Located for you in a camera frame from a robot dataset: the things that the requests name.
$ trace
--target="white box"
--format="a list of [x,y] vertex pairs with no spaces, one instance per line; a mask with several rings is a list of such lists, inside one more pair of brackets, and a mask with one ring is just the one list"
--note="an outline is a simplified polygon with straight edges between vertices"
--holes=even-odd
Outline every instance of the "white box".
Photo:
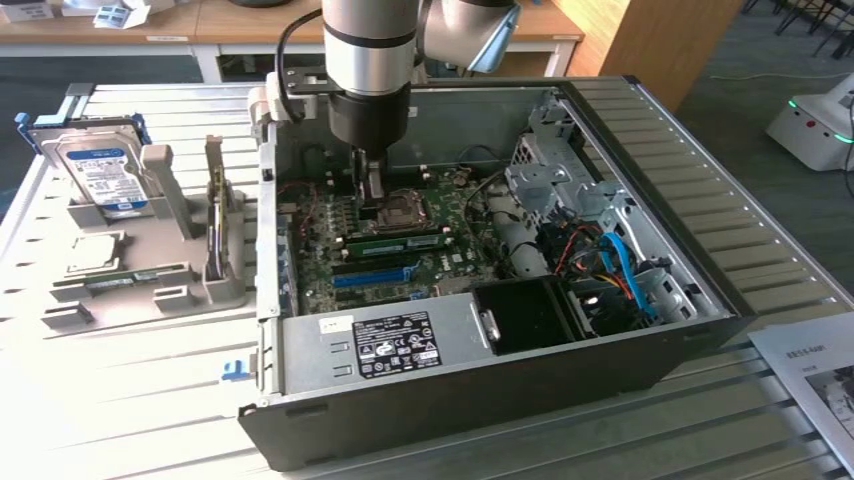
[[26,22],[53,18],[50,5],[46,1],[33,0],[0,0],[0,11],[9,22]]

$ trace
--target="blue cable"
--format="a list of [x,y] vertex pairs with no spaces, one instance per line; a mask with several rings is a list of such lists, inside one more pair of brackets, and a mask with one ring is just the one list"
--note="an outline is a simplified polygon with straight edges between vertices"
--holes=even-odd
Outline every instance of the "blue cable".
[[[604,235],[601,235],[603,243],[604,243],[604,240],[611,242],[611,245],[613,245],[613,248],[616,249],[616,256],[619,257],[619,263],[620,263],[620,266],[623,267],[623,276],[625,277],[625,284],[628,285],[628,290],[631,291],[632,297],[635,297],[635,303],[637,304],[637,308],[640,309],[641,312],[644,312],[649,316],[649,318],[655,318],[656,316],[655,310],[652,309],[648,302],[645,301],[645,294],[643,293],[643,290],[640,290],[640,287],[635,282],[635,276],[631,273],[631,261],[628,259],[628,250],[625,249],[625,244],[623,243],[623,240],[619,238],[619,235],[616,235],[613,232],[608,232]],[[613,264],[611,263],[611,258],[608,256],[608,253],[600,252],[599,255],[601,256],[601,263],[604,264],[604,269],[608,271],[608,273],[613,273],[613,270],[616,269],[613,268]]]

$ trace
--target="table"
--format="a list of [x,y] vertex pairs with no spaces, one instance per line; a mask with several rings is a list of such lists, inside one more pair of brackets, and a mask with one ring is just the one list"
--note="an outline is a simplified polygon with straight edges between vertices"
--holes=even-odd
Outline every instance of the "table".
[[[759,312],[751,329],[854,310],[848,294],[644,88],[616,77],[572,82]],[[156,142],[201,145],[206,133],[224,135],[226,176],[252,199],[258,175],[245,96],[256,85],[101,85],[85,114],[142,113]],[[0,305],[36,287],[20,272],[38,264],[49,244],[29,240],[61,232],[66,191],[40,158],[0,228]],[[198,152],[176,155],[173,165],[184,192],[202,191]],[[250,240],[244,258],[252,271]],[[38,413],[37,421],[6,415],[0,444],[3,433],[21,430],[5,443],[0,477],[281,479],[229,416],[236,401],[216,382],[224,362],[256,345],[249,298],[245,308],[218,315],[26,342],[8,342],[26,319],[0,308],[0,370],[3,358],[20,358],[32,371],[2,375],[10,388],[0,407]],[[2,475],[16,466],[24,474]],[[645,392],[284,478],[847,478],[839,468],[741,333]]]
[[[551,1],[521,3],[508,51],[548,53],[544,75],[564,75],[583,32]],[[272,54],[282,28],[318,6],[318,0],[294,0],[278,7],[250,9],[228,0],[190,0],[129,30],[94,29],[88,17],[0,23],[0,56],[192,55],[204,82],[221,83],[218,56]],[[294,32],[285,53],[322,53],[318,20]]]

